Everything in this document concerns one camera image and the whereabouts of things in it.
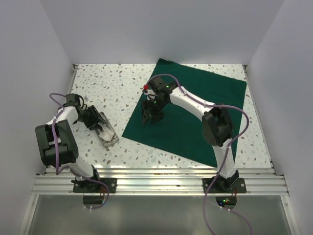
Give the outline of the aluminium frame rail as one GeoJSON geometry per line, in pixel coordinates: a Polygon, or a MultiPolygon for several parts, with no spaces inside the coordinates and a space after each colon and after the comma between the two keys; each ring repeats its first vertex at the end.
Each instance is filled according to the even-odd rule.
{"type": "MultiPolygon", "coordinates": [[[[100,177],[116,178],[116,195],[183,195],[201,196],[203,178],[216,175],[214,168],[98,168],[100,177]]],[[[247,196],[286,196],[289,194],[284,176],[273,168],[241,168],[247,196]]],[[[55,175],[47,168],[35,178],[33,195],[71,195],[74,176],[69,172],[55,175]]]]}

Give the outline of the stainless steel instrument tray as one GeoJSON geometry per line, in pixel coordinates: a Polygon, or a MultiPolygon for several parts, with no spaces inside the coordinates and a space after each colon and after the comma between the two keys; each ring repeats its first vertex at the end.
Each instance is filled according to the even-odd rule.
{"type": "Polygon", "coordinates": [[[119,142],[119,137],[114,131],[111,123],[103,112],[100,112],[100,117],[104,123],[98,123],[100,128],[96,129],[96,133],[105,148],[109,148],[119,142]]]}

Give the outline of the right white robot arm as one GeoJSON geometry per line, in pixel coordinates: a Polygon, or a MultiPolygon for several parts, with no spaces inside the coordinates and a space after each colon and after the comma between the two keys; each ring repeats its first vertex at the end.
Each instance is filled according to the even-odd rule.
{"type": "Polygon", "coordinates": [[[213,147],[218,174],[210,180],[212,188],[229,192],[239,178],[231,148],[233,123],[225,107],[206,101],[190,93],[177,79],[166,83],[161,76],[153,76],[143,86],[146,99],[141,102],[142,124],[155,124],[163,119],[163,108],[173,104],[197,117],[202,123],[204,140],[213,147]]]}

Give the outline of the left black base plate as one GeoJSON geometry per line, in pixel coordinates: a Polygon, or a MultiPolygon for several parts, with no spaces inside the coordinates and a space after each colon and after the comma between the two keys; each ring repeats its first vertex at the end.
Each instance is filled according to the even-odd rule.
{"type": "Polygon", "coordinates": [[[74,184],[74,193],[115,193],[117,188],[116,178],[100,178],[101,183],[94,183],[88,180],[71,180],[74,184]]]}

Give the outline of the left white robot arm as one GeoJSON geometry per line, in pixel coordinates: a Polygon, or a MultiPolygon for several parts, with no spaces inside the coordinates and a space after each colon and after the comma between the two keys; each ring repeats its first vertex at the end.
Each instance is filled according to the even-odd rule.
{"type": "Polygon", "coordinates": [[[68,170],[76,177],[75,182],[85,181],[84,186],[90,192],[97,192],[102,181],[95,167],[79,156],[72,126],[81,122],[89,130],[101,132],[107,122],[95,106],[87,106],[81,95],[63,97],[66,101],[64,104],[57,102],[59,109],[52,120],[35,128],[41,160],[45,166],[54,167],[56,175],[68,170]]]}

